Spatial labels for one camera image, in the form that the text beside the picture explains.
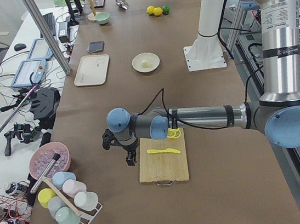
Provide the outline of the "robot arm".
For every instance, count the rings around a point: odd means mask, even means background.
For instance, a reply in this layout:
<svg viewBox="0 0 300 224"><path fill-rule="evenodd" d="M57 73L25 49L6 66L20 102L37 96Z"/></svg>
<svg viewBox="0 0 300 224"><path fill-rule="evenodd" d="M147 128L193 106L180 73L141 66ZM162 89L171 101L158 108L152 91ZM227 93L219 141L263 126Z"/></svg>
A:
<svg viewBox="0 0 300 224"><path fill-rule="evenodd" d="M141 138L165 139L168 128L200 129L242 127L263 133L284 148L300 146L300 44L298 0L241 0L261 9L264 93L258 102L238 106L155 108L129 114L116 108L106 117L103 147L120 146L133 166Z"/></svg>

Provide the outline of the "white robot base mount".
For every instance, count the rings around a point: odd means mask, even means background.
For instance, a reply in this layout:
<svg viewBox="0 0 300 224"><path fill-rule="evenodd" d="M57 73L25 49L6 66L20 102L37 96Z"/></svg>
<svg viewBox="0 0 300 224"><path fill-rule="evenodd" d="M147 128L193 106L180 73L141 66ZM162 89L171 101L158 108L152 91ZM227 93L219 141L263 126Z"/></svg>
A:
<svg viewBox="0 0 300 224"><path fill-rule="evenodd" d="M191 72L226 67L218 40L222 0L201 0L197 39L184 47L188 70Z"/></svg>

